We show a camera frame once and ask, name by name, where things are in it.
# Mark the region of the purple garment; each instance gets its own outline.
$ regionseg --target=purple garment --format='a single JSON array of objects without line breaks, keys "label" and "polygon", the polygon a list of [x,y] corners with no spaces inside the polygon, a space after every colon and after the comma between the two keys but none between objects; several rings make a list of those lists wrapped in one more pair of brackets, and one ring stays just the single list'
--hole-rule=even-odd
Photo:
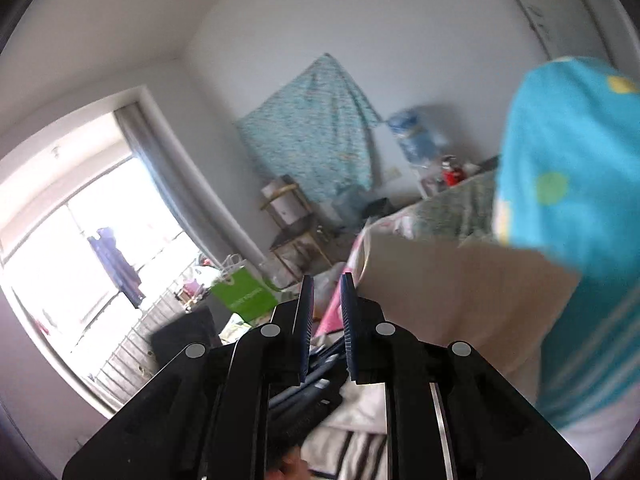
[{"label": "purple garment", "polygon": [[129,265],[128,261],[116,247],[116,238],[111,228],[98,229],[99,238],[89,236],[87,240],[94,250],[100,263],[107,271],[113,285],[121,291],[131,304],[138,308],[145,299],[140,291],[142,280],[136,269]]}]

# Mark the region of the window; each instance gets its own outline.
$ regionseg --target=window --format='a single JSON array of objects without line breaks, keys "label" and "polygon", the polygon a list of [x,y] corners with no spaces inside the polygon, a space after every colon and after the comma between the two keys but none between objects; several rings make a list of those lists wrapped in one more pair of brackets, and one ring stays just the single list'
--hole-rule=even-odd
[{"label": "window", "polygon": [[142,279],[147,303],[198,255],[137,159],[79,191],[32,231],[4,264],[25,309],[63,336],[67,349],[107,306],[117,306],[107,317],[117,317],[116,310],[123,318],[134,312],[87,241],[102,227],[113,229],[117,247]]}]

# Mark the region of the teal patterned cloth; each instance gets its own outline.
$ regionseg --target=teal patterned cloth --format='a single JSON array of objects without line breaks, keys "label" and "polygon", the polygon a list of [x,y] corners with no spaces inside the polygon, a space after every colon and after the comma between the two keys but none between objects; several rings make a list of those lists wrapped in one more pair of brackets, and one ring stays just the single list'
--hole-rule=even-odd
[{"label": "teal patterned cloth", "polygon": [[238,121],[242,142],[268,182],[289,174],[310,200],[373,184],[370,132],[380,117],[329,54]]}]

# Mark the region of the bedding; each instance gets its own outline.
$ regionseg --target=bedding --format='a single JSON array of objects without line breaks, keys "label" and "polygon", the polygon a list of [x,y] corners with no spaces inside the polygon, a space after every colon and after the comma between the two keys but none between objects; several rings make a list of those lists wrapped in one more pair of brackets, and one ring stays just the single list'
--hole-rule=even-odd
[{"label": "bedding", "polygon": [[537,405],[556,428],[640,382],[640,90],[606,63],[526,76],[508,118],[495,228],[582,274],[542,347]]},{"label": "bedding", "polygon": [[[354,243],[345,271],[353,272],[356,269],[358,250],[367,230],[396,234],[408,239],[444,236],[456,238],[461,243],[474,239],[495,241],[492,234],[495,187],[494,172],[480,174],[430,200],[413,204],[366,226]],[[341,327],[339,296],[334,294],[332,304],[325,313],[317,333],[331,332]],[[524,392],[535,391],[539,387],[540,360],[534,356],[526,366],[518,370],[518,373],[520,375],[512,376],[511,381],[521,384],[520,388]],[[589,465],[593,477],[612,459],[620,448],[620,444],[633,429],[638,420],[639,400],[640,388],[636,383],[636,386],[608,408],[561,428],[562,435],[580,452]],[[314,446],[322,446],[322,439],[327,437],[323,431],[319,430],[317,434],[312,435],[309,445],[305,444],[303,448],[303,456],[306,452],[315,453],[314,450],[319,448]],[[340,430],[334,428],[334,431],[342,431],[340,438],[344,438],[349,433],[349,428],[341,426]],[[331,438],[335,440],[336,435],[332,433]],[[314,439],[319,439],[320,442],[314,442]],[[362,448],[350,449],[351,454],[362,451]],[[318,459],[315,460],[316,465],[319,466]],[[341,478],[347,479],[349,476],[343,474]]]},{"label": "bedding", "polygon": [[[481,173],[433,198],[421,200],[368,224],[356,238],[343,272],[353,273],[357,285],[358,250],[367,232],[395,234],[409,240],[447,237],[460,242],[468,239],[493,241],[494,190],[495,172]],[[340,291],[336,289],[316,334],[341,330],[341,316]]]}]

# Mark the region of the curtain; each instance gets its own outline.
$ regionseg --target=curtain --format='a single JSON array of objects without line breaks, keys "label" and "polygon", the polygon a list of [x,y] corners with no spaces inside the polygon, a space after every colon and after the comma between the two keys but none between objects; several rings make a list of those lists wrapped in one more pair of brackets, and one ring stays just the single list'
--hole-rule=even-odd
[{"label": "curtain", "polygon": [[239,252],[219,227],[216,206],[201,197],[201,185],[153,130],[140,106],[127,105],[114,115],[134,155],[146,166],[164,203],[191,240],[217,265]]}]

